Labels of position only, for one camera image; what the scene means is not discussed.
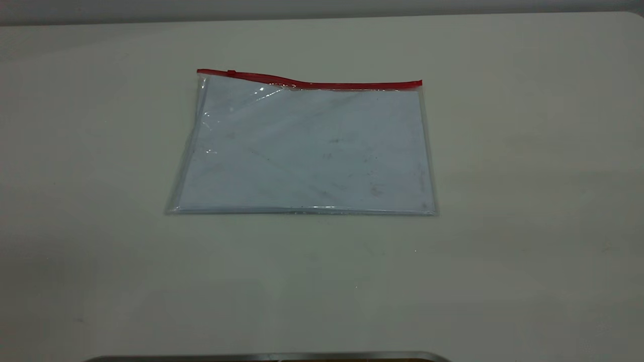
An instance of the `gray wall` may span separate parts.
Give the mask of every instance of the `gray wall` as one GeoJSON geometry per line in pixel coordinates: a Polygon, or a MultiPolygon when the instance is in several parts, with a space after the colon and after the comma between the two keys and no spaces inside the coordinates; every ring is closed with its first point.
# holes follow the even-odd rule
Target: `gray wall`
{"type": "Polygon", "coordinates": [[[640,12],[644,0],[0,0],[0,25],[367,17],[504,12],[640,12]]]}

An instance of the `zipper track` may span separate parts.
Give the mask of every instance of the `zipper track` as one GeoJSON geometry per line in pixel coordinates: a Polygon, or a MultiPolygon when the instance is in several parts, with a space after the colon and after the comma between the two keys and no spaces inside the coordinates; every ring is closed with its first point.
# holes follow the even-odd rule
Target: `zipper track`
{"type": "Polygon", "coordinates": [[[212,69],[198,69],[197,73],[208,75],[219,75],[246,81],[273,84],[289,88],[298,88],[303,90],[409,90],[422,86],[422,81],[398,82],[398,83],[313,83],[301,82],[294,79],[278,77],[276,75],[267,75],[259,73],[242,73],[240,71],[223,71],[212,69]]]}

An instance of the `white table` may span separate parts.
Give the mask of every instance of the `white table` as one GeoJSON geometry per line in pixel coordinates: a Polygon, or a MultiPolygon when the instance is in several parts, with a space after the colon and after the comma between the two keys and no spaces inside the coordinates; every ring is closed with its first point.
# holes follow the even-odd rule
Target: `white table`
{"type": "Polygon", "coordinates": [[[641,361],[644,19],[0,28],[0,360],[641,361]],[[197,68],[422,78],[440,216],[165,216],[197,68]]]}

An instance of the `white tabletop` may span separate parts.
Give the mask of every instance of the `white tabletop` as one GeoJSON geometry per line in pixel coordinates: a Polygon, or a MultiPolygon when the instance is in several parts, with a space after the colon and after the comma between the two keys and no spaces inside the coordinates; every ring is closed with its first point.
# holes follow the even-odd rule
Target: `white tabletop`
{"type": "Polygon", "coordinates": [[[9,27],[0,39],[0,360],[641,361],[644,19],[9,27]],[[164,215],[197,68],[423,79],[440,215],[164,215]]]}

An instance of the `transparent plastic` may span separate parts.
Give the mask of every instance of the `transparent plastic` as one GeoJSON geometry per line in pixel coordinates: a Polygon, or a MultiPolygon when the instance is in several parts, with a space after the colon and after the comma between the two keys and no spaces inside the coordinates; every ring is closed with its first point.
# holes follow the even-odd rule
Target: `transparent plastic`
{"type": "Polygon", "coordinates": [[[198,74],[170,213],[435,212],[422,81],[198,74]]]}

